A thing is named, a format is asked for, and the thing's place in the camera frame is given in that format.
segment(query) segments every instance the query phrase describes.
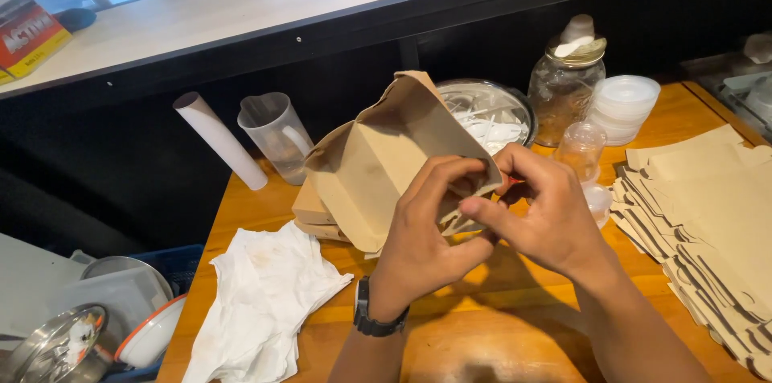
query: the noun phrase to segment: white paper tube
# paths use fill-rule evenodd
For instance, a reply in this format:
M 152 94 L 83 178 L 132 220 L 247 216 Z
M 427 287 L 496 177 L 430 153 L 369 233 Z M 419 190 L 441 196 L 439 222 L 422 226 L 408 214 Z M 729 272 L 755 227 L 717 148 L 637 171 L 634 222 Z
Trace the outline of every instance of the white paper tube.
M 268 182 L 260 166 L 255 163 L 246 152 L 236 137 L 228 131 L 222 121 L 217 117 L 214 111 L 211 111 L 206 101 L 198 92 L 188 92 L 172 105 L 180 113 L 182 119 L 185 119 L 193 130 L 220 158 L 223 159 L 233 171 L 242 179 L 252 190 L 259 190 Z

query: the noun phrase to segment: black wristwatch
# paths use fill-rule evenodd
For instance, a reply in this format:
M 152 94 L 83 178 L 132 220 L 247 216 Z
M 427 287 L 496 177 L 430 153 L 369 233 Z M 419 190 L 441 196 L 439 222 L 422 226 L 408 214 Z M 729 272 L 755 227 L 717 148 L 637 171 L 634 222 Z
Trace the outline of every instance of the black wristwatch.
M 376 338 L 387 337 L 404 329 L 404 322 L 408 318 L 410 306 L 391 323 L 381 323 L 375 319 L 370 319 L 368 315 L 368 305 L 370 303 L 370 282 L 365 276 L 357 284 L 357 295 L 354 299 L 353 325 L 357 330 L 367 336 Z

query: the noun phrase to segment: gold metal lid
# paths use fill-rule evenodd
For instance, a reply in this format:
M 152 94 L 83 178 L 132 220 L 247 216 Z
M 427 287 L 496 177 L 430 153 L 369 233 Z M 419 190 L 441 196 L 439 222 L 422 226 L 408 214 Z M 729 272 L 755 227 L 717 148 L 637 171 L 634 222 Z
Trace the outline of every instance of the gold metal lid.
M 561 37 L 555 36 L 546 45 L 544 54 L 555 62 L 565 64 L 569 68 L 582 68 L 590 66 L 603 58 L 606 52 L 606 38 L 595 35 L 595 40 L 587 45 L 582 45 L 566 57 L 557 57 L 555 50 L 561 44 Z

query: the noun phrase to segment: white paper towel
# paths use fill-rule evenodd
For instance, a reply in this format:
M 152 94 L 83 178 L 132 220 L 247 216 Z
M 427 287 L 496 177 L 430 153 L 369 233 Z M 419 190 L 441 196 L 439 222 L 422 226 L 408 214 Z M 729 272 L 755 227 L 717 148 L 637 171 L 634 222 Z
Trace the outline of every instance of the white paper towel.
M 239 229 L 210 263 L 217 296 L 182 383 L 274 383 L 294 375 L 300 326 L 353 279 L 292 221 L 278 232 Z
M 236 137 L 228 131 L 228 128 L 211 111 L 206 101 L 198 92 L 188 92 L 172 105 L 187 121 L 193 130 L 208 143 L 217 155 L 236 172 L 239 178 L 252 190 L 259 190 L 268 182 L 260 166 L 255 163 L 244 149 L 244 146 L 236 140 Z

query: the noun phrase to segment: red and yellow box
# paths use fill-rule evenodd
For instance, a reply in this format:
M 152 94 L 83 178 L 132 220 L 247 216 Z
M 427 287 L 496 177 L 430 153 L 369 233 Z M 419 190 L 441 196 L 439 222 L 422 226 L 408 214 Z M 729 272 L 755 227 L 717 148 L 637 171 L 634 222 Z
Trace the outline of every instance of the red and yellow box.
M 34 0 L 0 0 L 0 84 L 28 75 L 71 38 Z

